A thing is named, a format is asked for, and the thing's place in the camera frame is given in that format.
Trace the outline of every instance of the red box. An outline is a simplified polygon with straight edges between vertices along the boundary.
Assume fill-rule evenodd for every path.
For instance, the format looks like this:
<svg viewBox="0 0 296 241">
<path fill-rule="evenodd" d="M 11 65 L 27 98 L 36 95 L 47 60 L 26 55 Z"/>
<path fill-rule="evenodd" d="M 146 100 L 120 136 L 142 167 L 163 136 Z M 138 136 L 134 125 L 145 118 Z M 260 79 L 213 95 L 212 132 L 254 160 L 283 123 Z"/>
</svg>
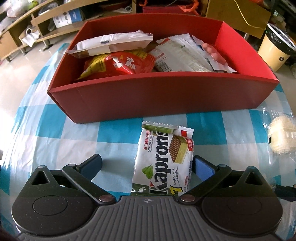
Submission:
<svg viewBox="0 0 296 241">
<path fill-rule="evenodd" d="M 258 107 L 278 80 L 256 51 L 226 23 L 203 17 L 147 13 L 84 24 L 69 46 L 105 34 L 142 30 L 155 40 L 190 33 L 212 44 L 240 74 L 153 72 L 70 84 L 85 59 L 65 54 L 47 93 L 75 123 Z"/>
<path fill-rule="evenodd" d="M 144 6 L 142 7 L 143 13 L 178 13 L 178 14 L 189 14 L 194 15 L 193 12 L 184 12 L 178 6 L 168 6 L 168 7 L 159 7 L 159 6 Z"/>
</svg>

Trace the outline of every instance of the barcode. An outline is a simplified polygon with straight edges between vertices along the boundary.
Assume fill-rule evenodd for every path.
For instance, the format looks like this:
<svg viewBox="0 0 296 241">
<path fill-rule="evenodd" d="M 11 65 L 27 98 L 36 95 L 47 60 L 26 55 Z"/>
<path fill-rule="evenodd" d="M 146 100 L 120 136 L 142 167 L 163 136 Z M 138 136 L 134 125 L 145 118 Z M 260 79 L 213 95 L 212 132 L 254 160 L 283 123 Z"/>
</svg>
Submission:
<svg viewBox="0 0 296 241">
<path fill-rule="evenodd" d="M 165 62 L 159 60 L 155 63 L 157 69 L 161 72 L 170 72 L 173 71 Z"/>
</svg>

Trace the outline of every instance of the kaprons wafer package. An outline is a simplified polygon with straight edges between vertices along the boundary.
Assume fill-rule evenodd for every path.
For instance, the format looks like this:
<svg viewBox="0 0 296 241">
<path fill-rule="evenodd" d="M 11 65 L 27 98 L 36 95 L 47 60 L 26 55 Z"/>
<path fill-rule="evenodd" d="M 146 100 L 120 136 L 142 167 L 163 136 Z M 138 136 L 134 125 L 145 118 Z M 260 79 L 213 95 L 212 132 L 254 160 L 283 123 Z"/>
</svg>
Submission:
<svg viewBox="0 0 296 241">
<path fill-rule="evenodd" d="M 131 195 L 182 195 L 189 189 L 193 129 L 143 121 Z"/>
</svg>

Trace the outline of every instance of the blue and white checkered tablecloth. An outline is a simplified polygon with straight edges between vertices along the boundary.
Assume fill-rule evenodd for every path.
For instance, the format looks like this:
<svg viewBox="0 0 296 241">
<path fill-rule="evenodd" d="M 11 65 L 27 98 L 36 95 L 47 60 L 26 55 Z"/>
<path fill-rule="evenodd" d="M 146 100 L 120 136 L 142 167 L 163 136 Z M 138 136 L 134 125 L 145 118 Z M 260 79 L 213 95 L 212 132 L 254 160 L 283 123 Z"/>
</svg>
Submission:
<svg viewBox="0 0 296 241">
<path fill-rule="evenodd" d="M 116 197 L 129 195 L 142 121 L 182 125 L 194 129 L 194 154 L 214 165 L 233 170 L 256 166 L 266 178 L 283 186 L 296 183 L 295 163 L 278 161 L 269 165 L 267 134 L 262 110 L 291 114 L 283 89 L 278 85 L 266 100 L 252 110 L 191 113 L 90 124 L 73 123 L 51 100 L 46 90 L 68 44 L 64 44 L 42 68 L 23 98 L 12 130 L 12 141 L 0 172 L 2 225 L 15 233 L 11 206 L 38 165 L 61 169 L 79 164 L 95 153 L 103 168 L 93 182 Z M 191 187 L 198 183 L 193 174 Z M 287 239 L 295 232 L 296 204 L 281 201 L 284 216 L 277 233 Z"/>
</svg>

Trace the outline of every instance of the green leaf graphic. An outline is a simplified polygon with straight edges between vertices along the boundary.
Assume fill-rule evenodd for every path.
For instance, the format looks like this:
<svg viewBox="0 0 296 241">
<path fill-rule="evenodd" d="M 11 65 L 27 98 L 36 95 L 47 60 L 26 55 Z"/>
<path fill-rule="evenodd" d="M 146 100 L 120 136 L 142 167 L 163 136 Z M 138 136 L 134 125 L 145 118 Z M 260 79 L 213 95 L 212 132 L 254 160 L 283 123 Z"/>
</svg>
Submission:
<svg viewBox="0 0 296 241">
<path fill-rule="evenodd" d="M 146 177 L 148 179 L 151 179 L 153 177 L 153 167 L 152 167 L 152 164 L 150 166 L 144 167 L 142 169 L 142 173 L 146 174 Z"/>
<path fill-rule="evenodd" d="M 148 170 L 149 167 L 151 167 L 151 165 L 150 165 L 150 166 L 147 166 L 147 167 L 144 167 L 144 168 L 142 169 L 142 173 L 146 174 L 146 171 Z"/>
</svg>

